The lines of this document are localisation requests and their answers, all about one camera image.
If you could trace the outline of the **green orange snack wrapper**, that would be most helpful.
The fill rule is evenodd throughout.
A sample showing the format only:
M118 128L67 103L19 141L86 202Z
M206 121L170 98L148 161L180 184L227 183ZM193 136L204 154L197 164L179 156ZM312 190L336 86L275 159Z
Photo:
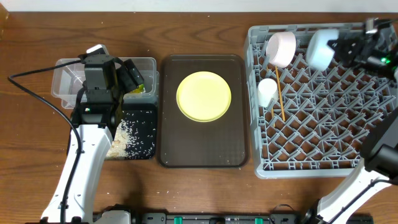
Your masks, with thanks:
M145 92L145 86L144 84L139 85L135 90L131 91L132 94L135 93L144 93Z

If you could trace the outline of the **light blue bowl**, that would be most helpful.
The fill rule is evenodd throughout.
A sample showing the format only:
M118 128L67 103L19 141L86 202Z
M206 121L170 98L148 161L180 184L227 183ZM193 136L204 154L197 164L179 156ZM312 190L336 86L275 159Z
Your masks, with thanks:
M335 54L328 46L328 41L337 40L338 36L337 29L321 29L314 33L305 54L305 61L310 68L321 72L328 68Z

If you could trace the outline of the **rice pile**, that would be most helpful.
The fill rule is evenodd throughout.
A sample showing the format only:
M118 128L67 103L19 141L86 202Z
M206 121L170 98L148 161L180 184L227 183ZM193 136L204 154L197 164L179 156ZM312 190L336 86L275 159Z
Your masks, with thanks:
M124 110L106 160L146 160L155 154L155 110Z

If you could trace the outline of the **white bowl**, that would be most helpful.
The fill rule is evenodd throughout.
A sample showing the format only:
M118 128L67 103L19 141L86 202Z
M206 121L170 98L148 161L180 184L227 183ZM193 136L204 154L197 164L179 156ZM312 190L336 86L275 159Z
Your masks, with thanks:
M280 68L287 67L296 49L296 38L293 32L277 32L271 36L266 48L269 63Z

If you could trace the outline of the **wooden chopstick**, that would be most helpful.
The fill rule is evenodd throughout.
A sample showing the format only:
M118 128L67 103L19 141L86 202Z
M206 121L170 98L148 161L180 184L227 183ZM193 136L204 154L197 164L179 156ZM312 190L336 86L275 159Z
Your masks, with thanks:
M268 67L268 65L266 66L266 72L268 73L268 71L269 71L269 67ZM273 119L274 118L274 108L272 107L271 108L271 118Z
M278 93L279 93L279 103L280 103L280 110L281 110L281 117L283 122L285 122L285 113L284 113L284 104L283 104L283 99L282 99L282 90L280 86L280 79L279 79L279 71L278 67L275 65L275 75L277 78L277 87L278 87Z

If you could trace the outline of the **yellow plate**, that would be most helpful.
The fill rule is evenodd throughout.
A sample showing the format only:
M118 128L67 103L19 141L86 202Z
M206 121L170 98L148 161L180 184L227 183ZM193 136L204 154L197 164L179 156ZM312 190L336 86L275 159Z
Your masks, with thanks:
M231 104L232 94L227 81L213 72L195 72L177 87L179 110L189 119L207 123L222 117Z

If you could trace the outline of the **cream white cup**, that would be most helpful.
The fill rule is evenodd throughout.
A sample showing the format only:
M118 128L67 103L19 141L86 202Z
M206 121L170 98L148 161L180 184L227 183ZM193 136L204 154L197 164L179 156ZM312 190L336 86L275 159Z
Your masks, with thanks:
M261 80L257 86L257 97L259 106L267 108L271 100L279 99L277 82L271 78Z

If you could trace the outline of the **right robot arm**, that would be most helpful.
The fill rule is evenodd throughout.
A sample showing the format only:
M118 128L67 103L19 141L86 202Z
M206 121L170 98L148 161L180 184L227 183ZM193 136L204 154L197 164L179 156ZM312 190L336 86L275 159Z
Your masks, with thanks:
M312 36L307 63L320 70L337 56L353 68L397 81L397 49L376 49L381 30L365 28L361 37L341 39L336 29L322 29ZM346 223L373 195L397 184L397 111L371 130L363 141L360 162L330 194L308 210L302 223Z

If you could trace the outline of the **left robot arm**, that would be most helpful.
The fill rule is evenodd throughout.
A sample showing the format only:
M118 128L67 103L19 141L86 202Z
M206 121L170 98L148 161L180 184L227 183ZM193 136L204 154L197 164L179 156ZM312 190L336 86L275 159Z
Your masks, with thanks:
M67 159L41 223L93 222L98 181L123 116L124 95L144 84L131 59L96 54L81 62L85 81L70 118Z

